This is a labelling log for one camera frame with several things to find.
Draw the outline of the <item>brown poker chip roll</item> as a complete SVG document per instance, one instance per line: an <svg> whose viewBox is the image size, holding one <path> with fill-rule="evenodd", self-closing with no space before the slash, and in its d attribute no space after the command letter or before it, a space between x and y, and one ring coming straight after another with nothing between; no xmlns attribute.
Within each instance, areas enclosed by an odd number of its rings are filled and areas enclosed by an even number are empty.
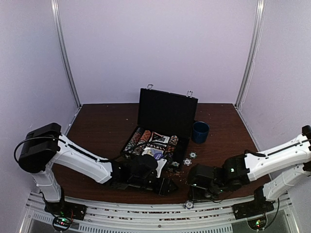
<svg viewBox="0 0 311 233"><path fill-rule="evenodd" d="M141 136L140 140L139 140L139 143L145 143L145 142L148 142L150 136L151 136L151 131L149 130L145 130L143 135Z"/></svg>

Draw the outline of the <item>black poker case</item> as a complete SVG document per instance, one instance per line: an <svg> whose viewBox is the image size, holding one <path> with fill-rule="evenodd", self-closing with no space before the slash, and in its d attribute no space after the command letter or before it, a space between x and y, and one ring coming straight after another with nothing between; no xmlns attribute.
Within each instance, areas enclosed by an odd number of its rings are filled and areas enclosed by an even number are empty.
<svg viewBox="0 0 311 233"><path fill-rule="evenodd" d="M140 90L136 128L141 127L161 135L178 137L172 162L178 162L180 166L169 166L169 169L174 171L182 170L192 126L195 123L197 103L198 99L192 95L179 95L147 88Z"/></svg>

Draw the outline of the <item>dark blue mug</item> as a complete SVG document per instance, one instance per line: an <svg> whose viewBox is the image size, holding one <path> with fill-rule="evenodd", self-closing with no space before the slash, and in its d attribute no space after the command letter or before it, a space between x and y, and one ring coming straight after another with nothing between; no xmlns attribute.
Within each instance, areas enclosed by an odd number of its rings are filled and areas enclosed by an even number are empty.
<svg viewBox="0 0 311 233"><path fill-rule="evenodd" d="M194 143L202 144L207 140L207 136L210 130L210 126L203 122L197 121L193 124L192 127L192 140Z"/></svg>

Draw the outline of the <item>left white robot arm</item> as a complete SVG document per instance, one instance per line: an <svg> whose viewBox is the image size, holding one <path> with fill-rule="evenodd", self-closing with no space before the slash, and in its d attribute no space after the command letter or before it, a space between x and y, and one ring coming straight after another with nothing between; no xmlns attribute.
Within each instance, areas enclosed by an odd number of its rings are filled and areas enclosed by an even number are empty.
<svg viewBox="0 0 311 233"><path fill-rule="evenodd" d="M19 167L30 173L44 200L60 216L70 211L64 191L58 184L52 167L59 164L84 174L99 184L115 189L136 187L166 196L178 190L173 180L161 176L166 159L156 160L150 155L139 155L129 161L102 158L69 140L61 133L61 126L50 123L27 133L16 145L14 155Z"/></svg>

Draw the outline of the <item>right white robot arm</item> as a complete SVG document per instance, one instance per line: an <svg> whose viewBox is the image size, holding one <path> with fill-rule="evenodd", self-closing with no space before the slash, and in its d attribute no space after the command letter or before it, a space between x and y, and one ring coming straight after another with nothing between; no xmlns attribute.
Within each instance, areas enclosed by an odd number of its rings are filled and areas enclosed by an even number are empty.
<svg viewBox="0 0 311 233"><path fill-rule="evenodd" d="M281 170L282 173L259 187L255 199L249 203L253 214L260 214L268 201L275 201L285 191L311 175L311 127L302 127L302 133L287 143L274 148L230 157L221 167L197 164L188 174L190 185L187 209L197 201L215 201L222 193L234 192L244 185Z"/></svg>

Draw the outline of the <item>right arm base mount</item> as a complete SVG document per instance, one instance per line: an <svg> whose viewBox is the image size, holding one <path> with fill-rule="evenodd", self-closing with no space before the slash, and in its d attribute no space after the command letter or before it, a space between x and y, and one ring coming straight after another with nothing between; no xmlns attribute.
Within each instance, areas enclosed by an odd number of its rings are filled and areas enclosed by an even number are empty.
<svg viewBox="0 0 311 233"><path fill-rule="evenodd" d="M249 202L234 204L232 206L235 219L249 218L262 215L274 210L274 201L252 200Z"/></svg>

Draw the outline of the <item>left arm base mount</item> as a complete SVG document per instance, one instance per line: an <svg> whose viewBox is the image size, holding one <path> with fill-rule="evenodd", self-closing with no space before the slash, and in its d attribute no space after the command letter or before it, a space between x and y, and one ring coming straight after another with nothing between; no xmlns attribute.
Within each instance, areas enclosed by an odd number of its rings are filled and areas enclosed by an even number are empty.
<svg viewBox="0 0 311 233"><path fill-rule="evenodd" d="M45 211L53 216L61 216L74 220L84 220L87 207L83 204L77 204L60 200L60 202L48 202L44 199Z"/></svg>

